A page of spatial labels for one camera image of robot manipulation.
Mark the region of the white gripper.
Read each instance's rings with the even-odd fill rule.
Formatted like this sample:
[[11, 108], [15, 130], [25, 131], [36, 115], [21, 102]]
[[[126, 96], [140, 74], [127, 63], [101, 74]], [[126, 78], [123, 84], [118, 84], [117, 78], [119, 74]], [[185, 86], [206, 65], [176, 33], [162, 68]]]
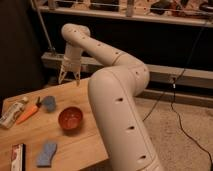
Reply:
[[62, 66], [58, 77], [58, 83], [61, 84], [67, 74], [67, 72], [75, 72], [76, 85], [80, 85], [81, 80], [81, 56], [83, 50], [79, 47], [66, 44], [65, 53], [62, 60]]

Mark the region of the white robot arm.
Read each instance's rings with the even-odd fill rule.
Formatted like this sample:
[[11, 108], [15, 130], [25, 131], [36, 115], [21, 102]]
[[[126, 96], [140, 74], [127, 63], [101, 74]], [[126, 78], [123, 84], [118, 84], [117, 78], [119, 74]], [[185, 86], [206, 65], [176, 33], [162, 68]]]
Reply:
[[134, 97], [146, 89], [150, 74], [136, 57], [90, 37], [86, 26], [68, 23], [60, 76], [80, 78], [81, 55], [89, 54], [104, 67], [88, 81], [89, 103], [113, 171], [164, 171]]

